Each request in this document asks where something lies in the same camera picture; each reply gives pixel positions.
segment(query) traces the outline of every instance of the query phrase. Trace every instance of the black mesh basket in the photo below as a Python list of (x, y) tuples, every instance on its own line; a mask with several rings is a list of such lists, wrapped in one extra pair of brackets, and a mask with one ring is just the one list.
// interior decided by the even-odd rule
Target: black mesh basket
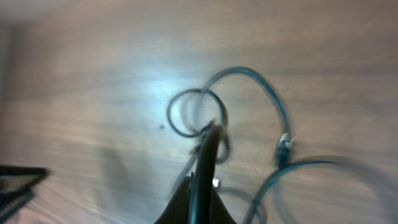
[(48, 174), (44, 168), (0, 166), (0, 223), (33, 198), (31, 188)]

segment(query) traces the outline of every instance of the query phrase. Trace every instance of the cable connector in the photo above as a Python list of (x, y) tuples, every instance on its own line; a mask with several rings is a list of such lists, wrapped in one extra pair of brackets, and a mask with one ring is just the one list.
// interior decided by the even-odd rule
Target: cable connector
[(290, 152), (293, 145), (293, 138), (291, 139), (288, 133), (284, 133), (279, 140), (275, 152), (276, 163), (279, 169), (283, 169), (290, 162)]

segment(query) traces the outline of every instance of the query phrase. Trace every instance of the coiled cable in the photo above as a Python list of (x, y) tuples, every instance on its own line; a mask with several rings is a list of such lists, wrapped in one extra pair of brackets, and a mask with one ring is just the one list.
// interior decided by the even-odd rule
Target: coiled cable
[[(274, 171), (267, 179), (262, 183), (260, 186), (259, 190), (255, 194), (254, 198), (251, 200), (251, 205), (249, 207), (249, 210), (245, 216), (244, 223), (245, 224), (250, 224), (252, 223), (252, 220), (255, 215), (257, 215), (259, 219), (259, 223), (265, 223), (266, 219), (263, 219), (259, 212), (259, 207), (261, 206), (262, 199), (266, 195), (266, 193), (274, 188), (276, 192), (280, 192), (279, 186), (278, 186), (278, 180), (286, 173), (293, 171), (295, 169), (298, 169), (300, 167), (304, 166), (309, 166), (309, 165), (315, 165), (315, 164), (329, 164), (333, 166), (338, 166), (344, 168), (344, 170), (348, 170), (350, 173), (354, 174), (356, 177), (358, 177), (360, 180), (363, 180), (365, 183), (370, 184), (373, 190), (377, 191), (379, 189), (379, 186), (389, 186), (389, 190), (392, 190), (393, 192), (397, 193), (398, 190), (396, 188), (395, 183), (391, 182), (389, 178), (385, 177), (385, 175), (378, 174), (378, 175), (370, 175), (369, 174), (369, 168), (364, 168), (365, 166), (357, 166), (355, 162), (347, 162), (348, 160), (342, 157), (308, 157), (301, 159), (297, 162), (291, 163), (290, 158), (291, 158), (291, 147), (292, 147), (292, 133), (291, 133), (291, 127), (289, 123), (289, 117), (287, 114), (287, 111), (284, 106), (284, 102), (281, 100), (277, 92), (274, 90), (274, 88), (271, 86), (271, 84), (261, 76), (260, 73), (256, 72), (255, 70), (251, 68), (246, 68), (246, 67), (232, 67), (232, 68), (227, 68), (225, 70), (220, 71), (216, 75), (210, 78), (209, 81), (205, 84), (205, 86), (202, 89), (189, 89), (185, 90), (179, 94), (177, 94), (175, 97), (173, 97), (167, 107), (167, 119), (168, 122), (170, 123), (170, 126), (172, 129), (179, 135), (186, 137), (186, 138), (194, 138), (194, 137), (203, 137), (203, 135), (206, 134), (206, 131), (209, 130), (214, 123), (210, 122), (208, 125), (206, 125), (204, 128), (202, 128), (200, 131), (195, 131), (192, 134), (187, 134), (181, 132), (173, 123), (171, 119), (171, 108), (173, 103), (182, 95), (187, 94), (187, 93), (199, 93), (202, 94), (202, 96), (199, 98), (196, 104), (196, 114), (195, 118), (198, 119), (199, 115), (199, 110), (203, 101), (203, 95), (208, 94), (210, 95), (216, 102), (217, 105), (220, 108), (221, 111), (221, 124), (227, 127), (228, 125), (228, 114), (227, 110), (224, 106), (224, 103), (221, 101), (221, 99), (213, 93), (210, 88), (213, 86), (214, 83), (216, 83), (219, 79), (226, 77), (228, 75), (233, 75), (233, 74), (242, 74), (245, 76), (248, 76), (255, 80), (261, 87), (262, 89), (267, 93), (271, 101), (273, 102), (279, 117), (280, 117), (280, 122), (282, 126), (282, 137), (277, 144), (276, 151), (275, 151), (275, 160), (278, 165), (278, 169)], [(229, 145), (229, 140), (226, 138), (224, 141), (225, 146), (226, 146), (226, 152), (222, 159), (220, 159), (221, 162), (225, 162), (225, 160), (228, 159), (231, 146)], [(193, 164), (195, 163), (197, 159), (196, 153), (193, 154), (191, 159), (189, 160), (188, 164), (185, 166), (184, 170), (182, 173), (179, 175), (175, 186), (178, 185), (180, 179), (184, 178), (189, 170), (192, 168)], [(238, 189), (232, 189), (232, 188), (227, 188), (226, 190), (219, 189), (218, 190), (220, 193), (224, 192), (226, 194), (231, 194), (236, 197), (239, 197), (245, 201), (248, 201), (248, 198), (250, 198), (250, 195), (247, 194), (246, 192), (243, 192)], [(381, 200), (384, 202), (384, 208), (386, 213), (389, 216), (389, 219), (391, 223), (398, 223), (398, 215), (396, 214), (396, 206), (397, 199), (395, 197), (385, 197), (383, 194), (377, 194)], [(282, 200), (281, 197), (276, 194), (275, 197), (275, 203), (277, 205), (277, 212), (279, 213), (280, 216), (282, 216), (282, 220), (285, 223), (294, 223), (297, 224), (298, 221), (292, 216), (290, 213), (289, 209), (285, 206), (284, 201)]]

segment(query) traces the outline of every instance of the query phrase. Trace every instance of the wood grain surface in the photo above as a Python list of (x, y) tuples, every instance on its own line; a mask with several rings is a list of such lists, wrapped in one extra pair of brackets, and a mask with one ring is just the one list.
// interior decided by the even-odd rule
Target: wood grain surface
[[(16, 27), (0, 162), (52, 175), (9, 223), (154, 223), (196, 144), (171, 130), (167, 103), (236, 65), (261, 72), (287, 103), (295, 158), (347, 156), (398, 178), (397, 7), (393, 0), (86, 0)], [(213, 90), (228, 109), (233, 145), (216, 176), (254, 195), (275, 169), (277, 113), (246, 77)], [(218, 117), (210, 100), (204, 109)], [(344, 173), (298, 170), (282, 188), (302, 223), (387, 223), (375, 194)], [(269, 223), (282, 223), (271, 198), (263, 201)], [(242, 222), (248, 205), (222, 199)]]

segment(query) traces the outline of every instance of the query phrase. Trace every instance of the table surface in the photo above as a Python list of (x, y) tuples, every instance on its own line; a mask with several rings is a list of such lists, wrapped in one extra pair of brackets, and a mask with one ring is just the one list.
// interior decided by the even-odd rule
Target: table surface
[[(216, 72), (262, 73), (287, 104), (294, 159), (346, 156), (398, 177), (397, 1), (81, 1), (14, 28), (0, 162), (52, 175), (10, 223), (154, 223), (197, 143), (167, 123), (169, 100)], [(275, 109), (255, 82), (212, 90), (229, 113), (222, 186), (254, 195), (275, 169)], [(173, 109), (192, 121), (187, 97)], [(218, 118), (206, 100), (203, 121)], [(281, 180), (302, 223), (387, 223), (364, 184), (329, 169)], [(241, 223), (248, 205), (221, 197)], [(282, 223), (272, 193), (269, 223)]]

